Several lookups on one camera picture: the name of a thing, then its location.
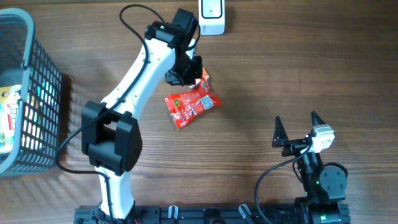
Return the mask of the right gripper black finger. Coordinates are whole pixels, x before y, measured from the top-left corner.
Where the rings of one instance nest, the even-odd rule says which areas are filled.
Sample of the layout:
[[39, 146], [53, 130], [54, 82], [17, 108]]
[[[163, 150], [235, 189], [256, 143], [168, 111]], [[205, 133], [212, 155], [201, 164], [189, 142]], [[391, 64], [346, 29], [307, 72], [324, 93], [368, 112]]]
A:
[[284, 129], [282, 121], [279, 116], [275, 117], [275, 130], [272, 140], [272, 147], [285, 147], [289, 144], [289, 138]]
[[326, 122], [319, 117], [316, 111], [311, 112], [312, 126], [324, 125]]

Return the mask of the red snack packet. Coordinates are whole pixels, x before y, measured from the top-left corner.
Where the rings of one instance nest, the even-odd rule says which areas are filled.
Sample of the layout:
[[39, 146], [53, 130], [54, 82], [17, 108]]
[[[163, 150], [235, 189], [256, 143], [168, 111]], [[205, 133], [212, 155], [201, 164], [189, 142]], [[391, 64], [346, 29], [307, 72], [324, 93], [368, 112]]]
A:
[[210, 90], [206, 78], [202, 78], [194, 89], [169, 95], [164, 100], [178, 129], [185, 127], [205, 111], [222, 105], [221, 100]]

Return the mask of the yellow white snack bag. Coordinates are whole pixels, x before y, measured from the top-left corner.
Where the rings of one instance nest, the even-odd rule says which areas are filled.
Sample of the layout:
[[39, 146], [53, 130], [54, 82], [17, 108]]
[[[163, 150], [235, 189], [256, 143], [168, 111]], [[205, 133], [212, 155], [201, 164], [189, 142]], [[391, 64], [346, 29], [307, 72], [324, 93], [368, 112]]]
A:
[[22, 85], [1, 87], [1, 154], [12, 151]]

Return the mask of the orange tissue pack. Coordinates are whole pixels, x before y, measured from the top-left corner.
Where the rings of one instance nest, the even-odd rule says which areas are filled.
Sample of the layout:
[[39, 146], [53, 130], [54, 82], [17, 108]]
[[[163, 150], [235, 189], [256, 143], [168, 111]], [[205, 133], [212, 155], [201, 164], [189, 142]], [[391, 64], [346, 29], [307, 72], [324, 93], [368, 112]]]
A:
[[203, 81], [203, 80], [208, 81], [209, 77], [210, 77], [210, 76], [209, 76], [208, 72], [206, 71], [205, 67], [203, 67], [203, 70], [202, 70], [202, 78], [197, 78], [197, 79], [195, 80], [195, 83], [194, 83], [194, 84], [188, 86], [189, 89], [193, 90], [193, 89], [197, 88], [197, 87], [200, 85], [201, 81]]

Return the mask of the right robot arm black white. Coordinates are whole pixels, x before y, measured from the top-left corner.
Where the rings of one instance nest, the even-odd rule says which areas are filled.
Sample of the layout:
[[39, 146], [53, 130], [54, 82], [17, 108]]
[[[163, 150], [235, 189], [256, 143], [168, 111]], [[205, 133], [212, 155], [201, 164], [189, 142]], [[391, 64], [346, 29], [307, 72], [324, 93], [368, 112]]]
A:
[[272, 147], [281, 147], [282, 156], [293, 156], [296, 176], [303, 185], [305, 196], [295, 199], [300, 223], [350, 223], [346, 198], [348, 170], [336, 162], [324, 163], [320, 153], [328, 149], [335, 131], [319, 115], [311, 112], [312, 129], [302, 139], [290, 140], [281, 119], [275, 117]]

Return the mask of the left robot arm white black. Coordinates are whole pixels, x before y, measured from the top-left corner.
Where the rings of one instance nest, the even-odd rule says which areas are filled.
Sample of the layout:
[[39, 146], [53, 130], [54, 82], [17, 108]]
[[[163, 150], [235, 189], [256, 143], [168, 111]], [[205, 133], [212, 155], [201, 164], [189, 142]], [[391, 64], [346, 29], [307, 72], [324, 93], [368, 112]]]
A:
[[98, 223], [133, 223], [131, 173], [142, 151], [141, 114], [161, 80], [193, 85], [202, 77], [202, 59], [193, 39], [199, 21], [178, 9], [171, 22], [147, 26], [141, 51], [118, 86], [101, 103], [88, 101], [81, 114], [81, 150], [101, 183], [102, 202], [90, 211]]

